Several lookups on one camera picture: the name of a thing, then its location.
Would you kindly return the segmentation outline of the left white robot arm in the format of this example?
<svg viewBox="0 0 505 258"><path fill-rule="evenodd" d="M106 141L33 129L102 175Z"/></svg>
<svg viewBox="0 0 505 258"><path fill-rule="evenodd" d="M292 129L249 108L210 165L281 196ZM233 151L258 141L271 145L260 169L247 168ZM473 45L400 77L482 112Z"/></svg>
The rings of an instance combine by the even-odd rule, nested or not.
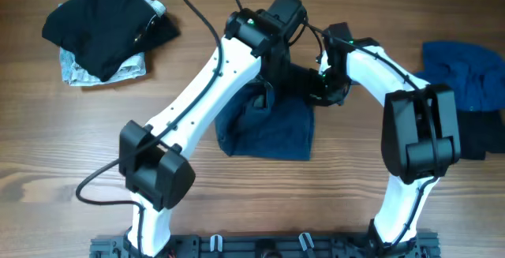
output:
<svg viewBox="0 0 505 258"><path fill-rule="evenodd" d="M175 101L146 125L128 122L122 129L119 172L136 211L125 236L130 255L156 257L165 249L172 210L195 180L189 157L203 133L254 78L274 86L286 82L288 41L305 16L300 0L232 13L214 54Z"/></svg>

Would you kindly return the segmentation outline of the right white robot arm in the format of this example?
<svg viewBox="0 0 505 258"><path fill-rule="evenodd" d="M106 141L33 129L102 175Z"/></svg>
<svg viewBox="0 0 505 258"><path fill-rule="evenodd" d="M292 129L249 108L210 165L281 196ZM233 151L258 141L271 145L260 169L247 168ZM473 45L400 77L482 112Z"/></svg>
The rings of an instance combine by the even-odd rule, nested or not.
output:
<svg viewBox="0 0 505 258"><path fill-rule="evenodd" d="M455 94L403 69L374 39L353 38L347 23L311 30L324 39L319 74L327 90L344 97L357 83L383 107L381 155L390 176L368 239L376 255L407 252L429 193L460 158Z"/></svg>

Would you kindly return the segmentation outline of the dark blue shorts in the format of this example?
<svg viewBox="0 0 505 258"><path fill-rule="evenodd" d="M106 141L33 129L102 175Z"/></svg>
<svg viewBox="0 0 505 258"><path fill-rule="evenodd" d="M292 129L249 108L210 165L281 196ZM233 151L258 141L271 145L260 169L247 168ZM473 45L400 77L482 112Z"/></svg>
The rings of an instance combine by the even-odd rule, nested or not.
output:
<svg viewBox="0 0 505 258"><path fill-rule="evenodd" d="M221 150L228 156L308 161L314 112L303 98L261 82L246 84L215 118Z"/></svg>

